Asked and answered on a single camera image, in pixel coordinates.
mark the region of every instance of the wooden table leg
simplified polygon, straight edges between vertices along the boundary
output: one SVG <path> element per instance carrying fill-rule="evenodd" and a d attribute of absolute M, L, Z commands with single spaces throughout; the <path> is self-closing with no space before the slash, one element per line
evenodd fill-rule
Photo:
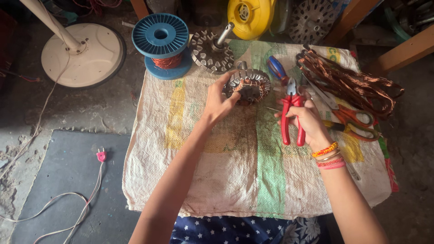
<path fill-rule="evenodd" d="M 375 76 L 386 76 L 387 73 L 400 69 L 432 52 L 434 52 L 434 25 L 381 55 L 364 66 L 362 71 Z"/>
<path fill-rule="evenodd" d="M 145 0 L 130 0 L 139 20 L 149 15 Z"/>
<path fill-rule="evenodd" d="M 336 20 L 333 29 L 325 37 L 324 42 L 330 45 L 337 44 L 369 11 L 376 6 L 379 0 L 352 0 Z"/>

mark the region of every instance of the bracelet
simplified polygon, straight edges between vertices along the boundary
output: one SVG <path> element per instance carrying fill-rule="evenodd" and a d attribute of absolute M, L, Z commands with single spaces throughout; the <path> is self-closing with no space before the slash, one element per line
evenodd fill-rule
<path fill-rule="evenodd" d="M 335 163 L 339 163 L 339 162 L 341 162 L 342 160 L 344 160 L 344 158 L 343 158 L 343 157 L 340 157 L 340 158 L 338 158 L 338 159 L 335 159 L 335 160 L 332 160 L 332 161 L 329 161 L 329 162 L 325 162 L 325 163 L 316 163 L 316 165 L 317 165 L 318 167 L 322 167 L 322 166 L 327 166 L 327 165 L 332 165 L 332 164 L 335 164 Z"/>
<path fill-rule="evenodd" d="M 346 166 L 347 163 L 345 162 L 344 158 L 341 158 L 338 162 L 334 163 L 334 164 L 330 164 L 330 165 L 325 165 L 325 166 L 318 166 L 318 168 L 320 169 L 334 169 L 334 168 L 341 168 Z"/>
<path fill-rule="evenodd" d="M 327 157 L 327 158 L 324 158 L 324 159 L 321 159 L 321 160 L 317 160 L 316 162 L 317 162 L 317 163 L 321 163 L 321 162 L 327 161 L 327 160 L 333 158 L 334 156 L 338 155 L 339 153 L 341 153 L 341 150 L 338 148 L 338 149 L 336 150 L 336 153 L 335 153 L 335 154 L 331 155 L 330 157 Z"/>
<path fill-rule="evenodd" d="M 338 147 L 338 142 L 334 142 L 329 147 L 327 147 L 327 148 L 325 148 L 323 150 L 320 150 L 318 152 L 312 153 L 312 157 L 316 158 L 316 157 L 322 156 L 322 155 L 324 155 L 326 153 L 329 153 L 329 152 L 335 150 L 337 147 Z"/>

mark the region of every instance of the white fan stand base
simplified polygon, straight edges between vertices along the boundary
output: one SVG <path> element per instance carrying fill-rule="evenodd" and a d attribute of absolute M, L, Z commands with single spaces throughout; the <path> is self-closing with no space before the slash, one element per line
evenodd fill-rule
<path fill-rule="evenodd" d="M 53 35 L 42 50 L 42 67 L 55 81 L 65 68 L 58 83 L 68 87 L 92 86 L 110 78 L 122 65 L 122 41 L 109 28 L 82 23 L 66 27 L 81 44 L 76 50 L 67 49 L 62 38 Z"/>

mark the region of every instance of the red pliers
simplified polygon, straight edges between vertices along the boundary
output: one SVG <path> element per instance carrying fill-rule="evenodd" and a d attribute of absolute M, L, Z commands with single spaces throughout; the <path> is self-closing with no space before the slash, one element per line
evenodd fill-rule
<path fill-rule="evenodd" d="M 289 118 L 287 118 L 285 115 L 289 111 L 289 108 L 291 106 L 295 107 L 303 107 L 304 97 L 297 94 L 297 87 L 296 87 L 296 81 L 294 78 L 290 78 L 288 82 L 288 88 L 286 90 L 286 97 L 281 99 L 283 102 L 283 111 L 282 111 L 282 123 L 281 123 L 281 130 L 282 130 L 282 139 L 283 143 L 285 145 L 289 145 L 291 143 L 291 140 L 289 139 Z M 304 145 L 304 141 L 306 138 L 306 132 L 300 125 L 300 121 L 298 122 L 298 136 L 297 136 L 297 146 L 301 147 Z"/>

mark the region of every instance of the copper winding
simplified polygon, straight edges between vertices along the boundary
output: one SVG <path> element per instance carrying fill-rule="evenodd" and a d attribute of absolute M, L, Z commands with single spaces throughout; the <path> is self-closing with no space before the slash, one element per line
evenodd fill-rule
<path fill-rule="evenodd" d="M 404 93 L 404 88 L 391 80 L 346 69 L 338 63 L 317 54 L 308 45 L 303 45 L 303 47 L 305 49 L 297 54 L 296 58 L 297 66 L 303 71 L 306 78 L 314 82 L 321 90 L 330 92 L 355 108 L 368 111 L 381 119 L 386 119 L 395 106 L 395 99 Z M 313 79 L 309 71 L 327 85 L 324 86 Z M 386 87 L 396 88 L 399 93 L 390 96 L 384 91 Z M 375 109 L 364 97 L 377 100 L 381 104 L 381 109 Z"/>
<path fill-rule="evenodd" d="M 178 66 L 182 60 L 182 53 L 166 59 L 152 59 L 156 66 L 162 69 L 173 69 Z"/>
<path fill-rule="evenodd" d="M 265 90 L 265 84 L 264 83 L 261 84 L 260 81 L 251 80 L 250 78 L 246 78 L 245 80 L 241 79 L 240 84 L 236 88 L 234 88 L 232 92 L 239 92 L 244 86 L 258 86 L 259 87 L 259 92 L 261 95 L 258 98 L 256 98 L 256 97 L 254 98 L 256 102 L 259 102 L 268 94 L 268 91 Z M 239 101 L 239 103 L 240 103 L 240 105 L 245 105 L 245 106 L 251 104 L 251 102 L 247 102 L 247 101 Z"/>

